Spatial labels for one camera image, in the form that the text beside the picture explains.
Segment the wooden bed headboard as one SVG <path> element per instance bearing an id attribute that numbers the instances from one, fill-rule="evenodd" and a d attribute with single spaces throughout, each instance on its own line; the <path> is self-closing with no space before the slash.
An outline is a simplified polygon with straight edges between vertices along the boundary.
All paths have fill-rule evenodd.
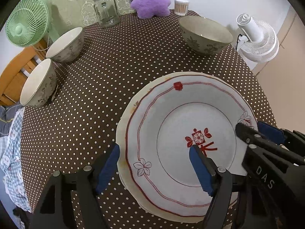
<path id="1" fill-rule="evenodd" d="M 37 44 L 24 48 L 10 61 L 1 74 L 1 106 L 12 106 L 20 100 L 22 88 L 27 80 L 22 70 L 31 74 L 38 65 L 35 57 L 44 60 L 46 48 L 47 43 L 42 39 Z"/>

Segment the green desk fan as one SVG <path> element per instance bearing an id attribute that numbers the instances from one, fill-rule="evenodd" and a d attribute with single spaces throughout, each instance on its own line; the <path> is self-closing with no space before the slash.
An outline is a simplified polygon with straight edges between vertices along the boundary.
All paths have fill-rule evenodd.
<path id="1" fill-rule="evenodd" d="M 7 19 L 8 40 L 18 47 L 35 45 L 45 35 L 53 42 L 59 38 L 52 18 L 49 0 L 21 0 Z"/>

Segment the white floor fan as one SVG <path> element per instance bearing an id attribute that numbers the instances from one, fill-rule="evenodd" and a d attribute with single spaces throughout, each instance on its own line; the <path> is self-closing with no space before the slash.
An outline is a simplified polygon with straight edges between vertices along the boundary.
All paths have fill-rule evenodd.
<path id="1" fill-rule="evenodd" d="M 248 39 L 240 47 L 247 59 L 256 63 L 265 63 L 276 57 L 279 40 L 270 24 L 262 20 L 256 21 L 247 13 L 240 14 L 236 22 Z"/>

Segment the green patterned board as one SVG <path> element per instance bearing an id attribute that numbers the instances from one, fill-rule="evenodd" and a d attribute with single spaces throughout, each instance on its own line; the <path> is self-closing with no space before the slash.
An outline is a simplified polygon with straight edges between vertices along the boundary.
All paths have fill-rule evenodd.
<path id="1" fill-rule="evenodd" d="M 56 26 L 67 31 L 74 27 L 85 27 L 98 22 L 92 0 L 49 0 L 52 18 Z M 115 0 L 120 15 L 133 13 L 131 0 Z"/>

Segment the brown polka dot tablecloth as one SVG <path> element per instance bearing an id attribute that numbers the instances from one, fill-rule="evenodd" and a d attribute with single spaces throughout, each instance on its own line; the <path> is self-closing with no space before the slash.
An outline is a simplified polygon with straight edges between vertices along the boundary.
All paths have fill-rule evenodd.
<path id="1" fill-rule="evenodd" d="M 176 71 L 198 71 L 229 83 L 256 118 L 275 125 L 269 102 L 251 69 L 233 47 L 201 56 L 184 42 L 179 17 L 141 20 L 122 15 L 119 24 L 84 28 L 84 47 L 71 64 L 54 65 L 54 100 L 24 112 L 22 176 L 28 203 L 36 207 L 54 171 L 74 173 L 107 152 L 130 99 L 154 79 Z"/>

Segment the grey striped pillow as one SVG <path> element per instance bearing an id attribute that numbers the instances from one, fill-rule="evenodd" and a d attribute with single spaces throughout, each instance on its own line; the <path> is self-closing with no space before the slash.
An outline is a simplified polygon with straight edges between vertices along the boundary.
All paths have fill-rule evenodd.
<path id="1" fill-rule="evenodd" d="M 0 137 L 7 136 L 16 112 L 23 106 L 17 102 L 12 106 L 0 106 Z"/>

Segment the cotton swab container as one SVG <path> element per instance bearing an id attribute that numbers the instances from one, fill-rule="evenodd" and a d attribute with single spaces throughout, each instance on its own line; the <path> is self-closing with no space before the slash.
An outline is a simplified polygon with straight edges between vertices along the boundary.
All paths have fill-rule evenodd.
<path id="1" fill-rule="evenodd" d="M 188 13 L 189 3 L 188 0 L 175 0 L 174 13 L 178 16 L 185 16 Z"/>

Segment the glass jar black lid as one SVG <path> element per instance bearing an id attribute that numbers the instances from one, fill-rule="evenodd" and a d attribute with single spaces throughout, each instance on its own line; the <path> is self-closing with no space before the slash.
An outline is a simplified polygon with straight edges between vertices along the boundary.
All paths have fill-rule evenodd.
<path id="1" fill-rule="evenodd" d="M 102 28 L 112 27 L 119 23 L 120 18 L 115 0 L 92 0 L 98 22 Z"/>

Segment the grey floral bowl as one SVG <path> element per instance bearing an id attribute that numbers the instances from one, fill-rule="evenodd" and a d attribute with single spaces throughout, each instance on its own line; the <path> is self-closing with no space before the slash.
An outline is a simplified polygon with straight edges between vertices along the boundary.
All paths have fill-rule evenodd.
<path id="1" fill-rule="evenodd" d="M 73 62 L 80 55 L 84 46 L 84 32 L 82 27 L 76 27 L 61 35 L 48 49 L 46 58 L 56 63 Z"/>
<path id="2" fill-rule="evenodd" d="M 234 40 L 226 27 L 205 17 L 181 17 L 179 28 L 185 43 L 200 55 L 218 54 Z"/>
<path id="3" fill-rule="evenodd" d="M 40 107 L 55 91 L 57 76 L 51 59 L 39 63 L 27 78 L 20 95 L 23 106 Z"/>

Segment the blue checkered cat blanket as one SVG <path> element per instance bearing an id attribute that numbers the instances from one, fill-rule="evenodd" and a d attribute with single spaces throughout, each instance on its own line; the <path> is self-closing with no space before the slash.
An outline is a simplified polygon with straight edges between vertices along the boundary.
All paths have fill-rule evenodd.
<path id="1" fill-rule="evenodd" d="M 8 135 L 1 138 L 1 170 L 5 192 L 11 201 L 22 210 L 32 212 L 30 207 L 21 168 L 21 132 L 24 108 L 17 110 Z"/>

